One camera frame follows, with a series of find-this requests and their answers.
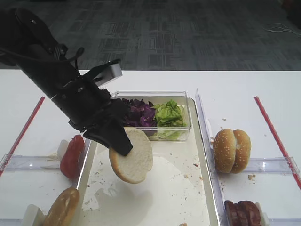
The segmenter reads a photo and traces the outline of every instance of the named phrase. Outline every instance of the clear plastic box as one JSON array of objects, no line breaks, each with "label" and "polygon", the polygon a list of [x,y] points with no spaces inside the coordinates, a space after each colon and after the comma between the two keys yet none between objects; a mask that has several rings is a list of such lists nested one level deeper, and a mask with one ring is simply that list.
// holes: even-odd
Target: clear plastic box
[{"label": "clear plastic box", "polygon": [[187,140],[191,129],[191,119],[185,91],[117,91],[112,98],[143,99],[144,102],[151,101],[154,105],[163,104],[174,100],[184,108],[184,122],[186,127],[135,127],[145,132],[150,140]]}]

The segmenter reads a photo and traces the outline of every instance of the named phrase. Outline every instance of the red straw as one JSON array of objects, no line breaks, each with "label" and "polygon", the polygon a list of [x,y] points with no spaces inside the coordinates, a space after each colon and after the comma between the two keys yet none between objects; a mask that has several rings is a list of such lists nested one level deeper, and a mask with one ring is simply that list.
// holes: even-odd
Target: red straw
[{"label": "red straw", "polygon": [[17,137],[17,140],[14,142],[13,146],[11,147],[8,156],[4,162],[4,167],[3,169],[6,167],[8,161],[11,158],[11,155],[15,152],[15,149],[17,148],[18,144],[20,143],[22,137],[24,136],[25,132],[27,131],[30,123],[32,122],[33,118],[35,117],[35,115],[37,114],[39,108],[41,107],[43,101],[44,101],[45,97],[41,97],[40,100],[38,101],[37,105],[35,106],[32,114],[30,115],[29,119],[27,120],[26,124],[24,125],[23,129],[21,130],[19,136]]},{"label": "red straw", "polygon": [[279,138],[279,136],[278,136],[278,134],[277,134],[277,132],[276,132],[276,130],[275,130],[272,122],[271,122],[271,120],[269,119],[269,116],[268,116],[267,112],[264,110],[264,107],[263,107],[261,101],[259,100],[259,97],[254,97],[254,99],[255,99],[255,101],[256,101],[256,103],[257,103],[257,105],[258,105],[258,107],[259,107],[259,109],[260,109],[260,111],[261,111],[261,113],[262,113],[265,121],[267,122],[267,124],[269,126],[269,129],[271,130],[271,132],[273,134],[273,137],[276,140],[276,142],[278,144],[278,147],[280,148],[280,150],[282,152],[282,155],[287,159],[288,165],[291,168],[291,171],[293,173],[293,177],[295,178],[295,180],[296,180],[296,182],[297,182],[297,184],[298,184],[298,186],[299,186],[299,188],[301,190],[301,179],[300,179],[300,176],[299,176],[299,174],[294,173],[295,170],[294,170],[293,164],[291,163],[291,161],[289,159],[289,155],[288,155],[288,153],[287,153],[287,151],[286,151],[283,143],[281,142],[281,140],[280,140],[280,138]]}]

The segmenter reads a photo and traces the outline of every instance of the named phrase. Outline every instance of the white cable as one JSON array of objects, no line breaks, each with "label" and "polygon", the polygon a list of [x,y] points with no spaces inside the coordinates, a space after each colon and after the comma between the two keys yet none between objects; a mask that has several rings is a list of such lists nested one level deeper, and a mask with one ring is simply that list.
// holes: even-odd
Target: white cable
[{"label": "white cable", "polygon": [[281,23],[274,23],[274,24],[262,24],[262,28],[268,32],[275,32],[275,33],[281,33],[281,32],[290,32],[295,35],[297,35],[298,38],[301,38],[301,34],[291,30],[289,27],[285,26]]}]

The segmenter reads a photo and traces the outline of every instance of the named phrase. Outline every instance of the white table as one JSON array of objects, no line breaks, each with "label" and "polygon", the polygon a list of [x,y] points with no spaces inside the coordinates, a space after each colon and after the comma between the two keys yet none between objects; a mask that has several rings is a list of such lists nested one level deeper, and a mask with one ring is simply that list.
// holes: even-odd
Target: white table
[{"label": "white table", "polygon": [[[298,145],[301,127],[301,72],[123,71],[123,74],[104,88],[111,93],[118,90],[185,90],[191,98],[194,98],[198,89],[208,119],[248,132],[253,141],[252,158],[282,157],[253,99],[254,96],[259,96],[286,150],[301,167]],[[0,86],[0,156],[3,156],[10,150],[44,94],[20,70],[0,70]],[[65,123],[63,127],[69,139],[76,134],[69,127],[67,117],[49,99],[46,98],[45,103],[47,108],[40,120],[49,120],[51,129]],[[43,131],[43,128],[40,131],[47,136],[55,136],[48,134],[47,130]],[[46,150],[43,154],[51,154],[51,151]],[[24,150],[23,155],[42,155],[42,152],[38,148]],[[292,210],[290,217],[298,217],[297,215]]]}]

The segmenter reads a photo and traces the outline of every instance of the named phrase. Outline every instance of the gray carpet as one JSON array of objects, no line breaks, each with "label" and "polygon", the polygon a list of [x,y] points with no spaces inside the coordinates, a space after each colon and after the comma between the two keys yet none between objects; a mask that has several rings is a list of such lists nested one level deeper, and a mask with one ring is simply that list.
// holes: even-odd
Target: gray carpet
[{"label": "gray carpet", "polygon": [[261,27],[301,32],[277,0],[1,0],[0,7],[36,13],[68,56],[84,47],[80,69],[121,58],[124,70],[301,70],[301,39]]}]

